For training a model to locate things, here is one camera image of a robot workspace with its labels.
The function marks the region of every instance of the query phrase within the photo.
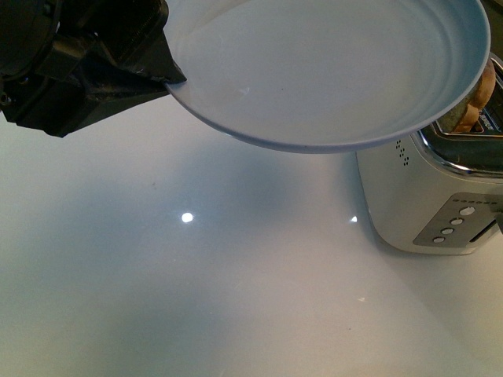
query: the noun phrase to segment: toaster control panel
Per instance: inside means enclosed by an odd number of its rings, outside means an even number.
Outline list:
[[[501,225],[503,195],[454,194],[413,241],[417,246],[476,247]]]

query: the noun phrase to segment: chrome trim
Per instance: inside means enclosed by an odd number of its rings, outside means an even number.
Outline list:
[[[426,137],[424,137],[424,135],[420,131],[410,136],[420,155],[431,165],[437,166],[439,169],[447,170],[450,173],[456,174],[457,176],[463,178],[503,179],[503,170],[491,171],[491,170],[474,169],[471,167],[465,167],[463,165],[450,162],[442,158],[433,150],[433,148],[428,143]]]

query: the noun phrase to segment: plate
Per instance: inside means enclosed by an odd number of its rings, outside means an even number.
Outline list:
[[[480,77],[478,0],[171,0],[165,34],[195,116],[243,141],[345,152],[448,112]]]

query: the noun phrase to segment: countertop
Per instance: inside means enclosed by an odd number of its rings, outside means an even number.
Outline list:
[[[170,97],[0,134],[2,377],[503,374],[503,236],[388,246],[354,153],[246,145]]]

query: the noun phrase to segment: toaster button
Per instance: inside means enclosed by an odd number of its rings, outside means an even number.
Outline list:
[[[461,225],[464,223],[464,219],[463,218],[453,218],[451,221],[450,221],[450,224],[451,225]]]
[[[470,214],[474,214],[474,213],[475,213],[474,207],[466,207],[466,208],[463,208],[462,210],[459,211],[459,214],[461,216],[469,216]]]

